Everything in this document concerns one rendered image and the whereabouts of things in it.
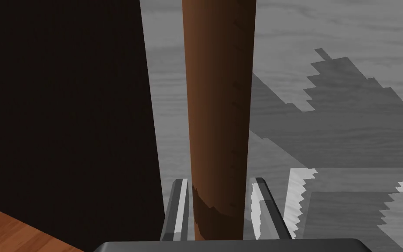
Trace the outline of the dark brown door leaf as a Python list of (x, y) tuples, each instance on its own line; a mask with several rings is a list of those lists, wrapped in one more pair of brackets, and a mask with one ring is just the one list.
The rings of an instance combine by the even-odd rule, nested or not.
[(139, 0), (0, 0), (0, 211), (85, 252), (160, 239)]

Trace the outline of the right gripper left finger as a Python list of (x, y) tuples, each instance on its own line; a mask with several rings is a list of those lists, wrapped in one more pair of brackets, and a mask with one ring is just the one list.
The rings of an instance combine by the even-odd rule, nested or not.
[(188, 239), (189, 193), (188, 180), (175, 179), (162, 228), (161, 241), (186, 241)]

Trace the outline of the brown wooden door handle bar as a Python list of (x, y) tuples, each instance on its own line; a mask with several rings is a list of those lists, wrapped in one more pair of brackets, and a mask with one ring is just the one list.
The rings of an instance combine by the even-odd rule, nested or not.
[(257, 0), (182, 0), (196, 240), (241, 240)]

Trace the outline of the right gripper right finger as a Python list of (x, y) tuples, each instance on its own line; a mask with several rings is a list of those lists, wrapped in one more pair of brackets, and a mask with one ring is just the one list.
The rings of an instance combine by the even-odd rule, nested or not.
[(250, 216), (257, 240), (292, 239), (266, 181), (251, 178)]

